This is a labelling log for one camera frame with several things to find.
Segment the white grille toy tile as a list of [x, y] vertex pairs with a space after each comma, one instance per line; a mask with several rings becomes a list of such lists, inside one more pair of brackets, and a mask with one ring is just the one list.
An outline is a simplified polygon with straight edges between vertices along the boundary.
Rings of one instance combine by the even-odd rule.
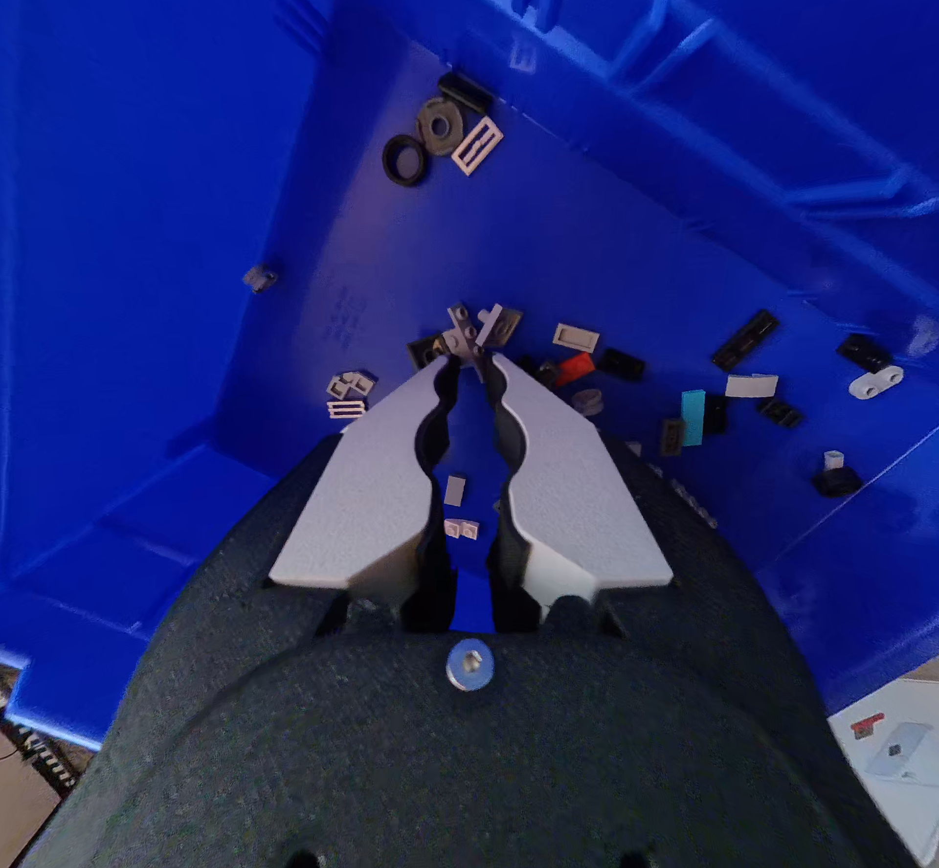
[[503, 133], [499, 126], [490, 117], [484, 116], [452, 152], [452, 162], [465, 176], [471, 177], [502, 140]]

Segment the black rubber toy tyre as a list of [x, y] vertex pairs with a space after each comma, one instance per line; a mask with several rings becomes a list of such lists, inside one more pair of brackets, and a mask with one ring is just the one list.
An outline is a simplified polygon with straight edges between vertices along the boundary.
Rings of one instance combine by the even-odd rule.
[[[405, 152], [412, 153], [414, 167], [408, 174], [399, 169], [399, 158]], [[382, 167], [385, 175], [393, 183], [411, 188], [421, 183], [427, 172], [428, 160], [424, 145], [410, 134], [395, 134], [385, 143], [382, 149]]]

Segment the light grey studded toy plate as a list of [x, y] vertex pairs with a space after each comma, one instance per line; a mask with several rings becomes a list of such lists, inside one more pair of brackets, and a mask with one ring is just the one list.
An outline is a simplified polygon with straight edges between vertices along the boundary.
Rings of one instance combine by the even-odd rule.
[[477, 342], [479, 331], [468, 307], [463, 302], [456, 302], [448, 308], [448, 316], [451, 327], [442, 332], [445, 347], [462, 367], [480, 370], [485, 351]]

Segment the blue plastic bin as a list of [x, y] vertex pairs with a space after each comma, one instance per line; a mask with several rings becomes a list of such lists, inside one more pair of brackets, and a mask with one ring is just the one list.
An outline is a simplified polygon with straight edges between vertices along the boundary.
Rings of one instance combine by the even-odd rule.
[[[451, 70], [503, 140], [399, 186], [382, 149]], [[523, 313], [514, 361], [561, 362], [559, 322], [645, 361], [577, 387], [829, 710], [937, 656], [937, 0], [2, 0], [7, 717], [97, 748], [194, 568], [343, 427], [331, 378], [377, 403], [457, 301]], [[851, 333], [903, 380], [853, 397]], [[805, 420], [729, 398], [659, 456], [684, 391], [751, 373]], [[816, 491], [828, 450], [862, 490]]]

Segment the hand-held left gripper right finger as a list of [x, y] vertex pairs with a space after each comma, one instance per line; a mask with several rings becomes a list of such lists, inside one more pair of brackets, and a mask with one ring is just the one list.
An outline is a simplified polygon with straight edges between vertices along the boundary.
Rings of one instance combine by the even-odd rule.
[[507, 467], [487, 557], [497, 631], [533, 631], [560, 599], [668, 586], [673, 569], [589, 420], [503, 354], [487, 360]]

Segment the black brick with white peg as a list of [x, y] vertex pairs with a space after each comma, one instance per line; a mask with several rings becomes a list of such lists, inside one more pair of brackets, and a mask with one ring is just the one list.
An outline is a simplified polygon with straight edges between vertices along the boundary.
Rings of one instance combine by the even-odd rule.
[[811, 484], [822, 497], [835, 499], [858, 493], [865, 486], [865, 480], [846, 463], [842, 452], [828, 450]]

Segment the dark grey round toy disc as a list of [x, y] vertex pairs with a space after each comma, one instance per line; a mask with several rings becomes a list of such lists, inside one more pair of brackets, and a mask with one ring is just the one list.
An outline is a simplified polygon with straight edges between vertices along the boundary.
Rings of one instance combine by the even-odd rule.
[[420, 108], [416, 119], [417, 135], [431, 156], [451, 156], [465, 137], [463, 112], [449, 98], [436, 96]]

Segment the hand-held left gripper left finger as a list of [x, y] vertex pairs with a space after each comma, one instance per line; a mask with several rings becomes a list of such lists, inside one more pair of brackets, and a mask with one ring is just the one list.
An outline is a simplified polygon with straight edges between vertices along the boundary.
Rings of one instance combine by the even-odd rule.
[[457, 572], [435, 469], [460, 364], [439, 357], [350, 424], [269, 572], [279, 585], [386, 605], [405, 629], [448, 629]]

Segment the instruction booklet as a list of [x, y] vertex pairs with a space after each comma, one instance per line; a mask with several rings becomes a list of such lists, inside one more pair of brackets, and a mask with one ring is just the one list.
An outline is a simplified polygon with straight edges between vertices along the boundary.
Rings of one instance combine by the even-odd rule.
[[854, 772], [920, 866], [937, 866], [938, 683], [902, 677], [828, 718]]

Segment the long black toy plate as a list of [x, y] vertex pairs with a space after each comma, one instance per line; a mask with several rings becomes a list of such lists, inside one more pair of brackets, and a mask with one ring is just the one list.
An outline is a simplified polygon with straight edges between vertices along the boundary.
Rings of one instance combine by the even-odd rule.
[[725, 341], [711, 356], [711, 362], [724, 372], [731, 372], [754, 353], [781, 325], [768, 310], [759, 310]]

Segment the white two-hole toy plate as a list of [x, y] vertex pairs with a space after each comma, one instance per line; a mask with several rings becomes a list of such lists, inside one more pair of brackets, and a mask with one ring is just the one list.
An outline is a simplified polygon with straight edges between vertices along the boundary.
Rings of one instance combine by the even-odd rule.
[[899, 366], [886, 366], [876, 372], [866, 371], [849, 385], [850, 394], [860, 401], [873, 399], [899, 384], [904, 378]]

